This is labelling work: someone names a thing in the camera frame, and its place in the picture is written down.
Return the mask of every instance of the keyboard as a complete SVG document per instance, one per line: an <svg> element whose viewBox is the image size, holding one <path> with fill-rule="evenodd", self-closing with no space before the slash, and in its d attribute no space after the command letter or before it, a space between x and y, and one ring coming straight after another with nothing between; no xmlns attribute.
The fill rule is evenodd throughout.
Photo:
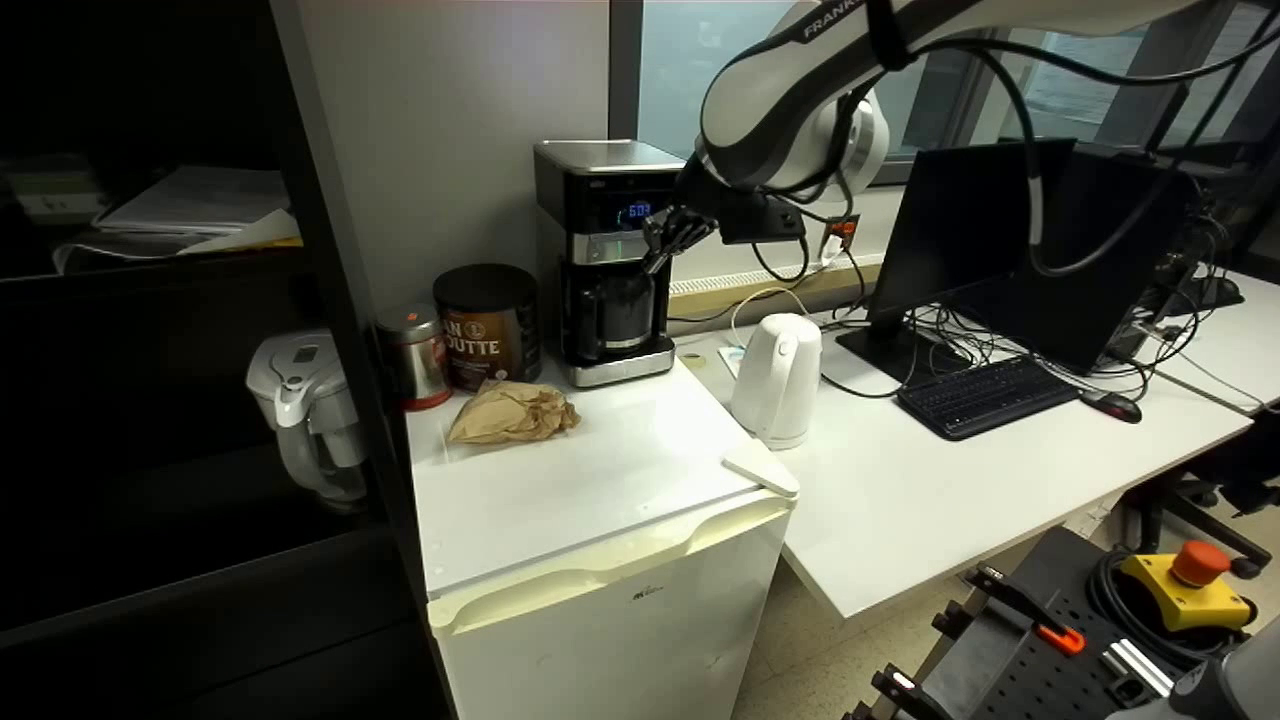
<svg viewBox="0 0 1280 720"><path fill-rule="evenodd" d="M934 375L895 391L895 403L944 441L981 435L1068 401L1077 401L1077 389L1030 357Z"/></svg>

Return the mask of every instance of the window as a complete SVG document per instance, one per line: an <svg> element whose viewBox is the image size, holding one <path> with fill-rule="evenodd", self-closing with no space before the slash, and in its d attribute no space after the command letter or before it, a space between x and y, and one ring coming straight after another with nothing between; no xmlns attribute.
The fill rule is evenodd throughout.
<svg viewBox="0 0 1280 720"><path fill-rule="evenodd" d="M713 76L749 44L762 44L791 0L650 0L641 37L641 125L638 137L688 155L700 100ZM875 85L889 129L905 129L926 70L912 65Z"/></svg>
<svg viewBox="0 0 1280 720"><path fill-rule="evenodd" d="M615 7L641 14L633 137L688 155L700 125L700 95L713 76L749 44L766 41L788 0L645 0ZM1107 74L1174 74L1241 54L1261 30L1257 3L1195 3L1179 18L1118 37L1004 34L1023 44L1083 60ZM1054 65L1004 58L1022 76L1042 137L1077 137L1099 145L1179 145L1213 103L1226 76L1179 89L1114 89ZM1264 93L1280 76L1277 50L1257 54L1213 116L1205 140L1257 140L1277 125L1277 95ZM1012 103L993 76L961 58L938 54L875 85L901 179L920 147L993 145L1022 137Z"/></svg>

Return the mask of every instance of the white desk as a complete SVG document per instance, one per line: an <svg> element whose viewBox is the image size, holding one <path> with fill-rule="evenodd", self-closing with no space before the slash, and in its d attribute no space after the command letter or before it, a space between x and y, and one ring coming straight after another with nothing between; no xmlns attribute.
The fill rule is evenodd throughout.
<svg viewBox="0 0 1280 720"><path fill-rule="evenodd" d="M1218 308L1191 350L1161 375L1190 384L1237 411L1257 411L1261 401L1280 401L1280 286L1233 278L1244 305Z"/></svg>
<svg viewBox="0 0 1280 720"><path fill-rule="evenodd" d="M729 401L724 331L680 339ZM889 375L829 339L826 372L886 391ZM788 565L842 617L970 569L1068 512L1151 481L1249 427L1249 418L1151 379L1139 423L1060 403L966 444L938 441L894 401L819 389L808 441L782 460L802 481Z"/></svg>

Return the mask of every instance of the mini fridge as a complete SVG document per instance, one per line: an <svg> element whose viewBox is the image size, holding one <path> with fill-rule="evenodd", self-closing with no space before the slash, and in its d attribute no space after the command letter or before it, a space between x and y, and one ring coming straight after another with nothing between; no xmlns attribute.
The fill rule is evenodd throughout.
<svg viewBox="0 0 1280 720"><path fill-rule="evenodd" d="M453 452L409 418L430 627L459 720L729 720L791 478L688 370L574 391L555 441Z"/></svg>

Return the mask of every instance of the jar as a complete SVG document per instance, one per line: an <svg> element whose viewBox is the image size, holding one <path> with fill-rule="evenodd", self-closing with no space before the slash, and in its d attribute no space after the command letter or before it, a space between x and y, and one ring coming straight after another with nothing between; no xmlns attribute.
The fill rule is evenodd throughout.
<svg viewBox="0 0 1280 720"><path fill-rule="evenodd" d="M538 282L513 265L470 265L438 282L443 370L456 389L538 379Z"/></svg>
<svg viewBox="0 0 1280 720"><path fill-rule="evenodd" d="M383 321L383 335L392 350L397 391L409 411L438 409L453 396L443 375L443 335L430 308L406 308Z"/></svg>

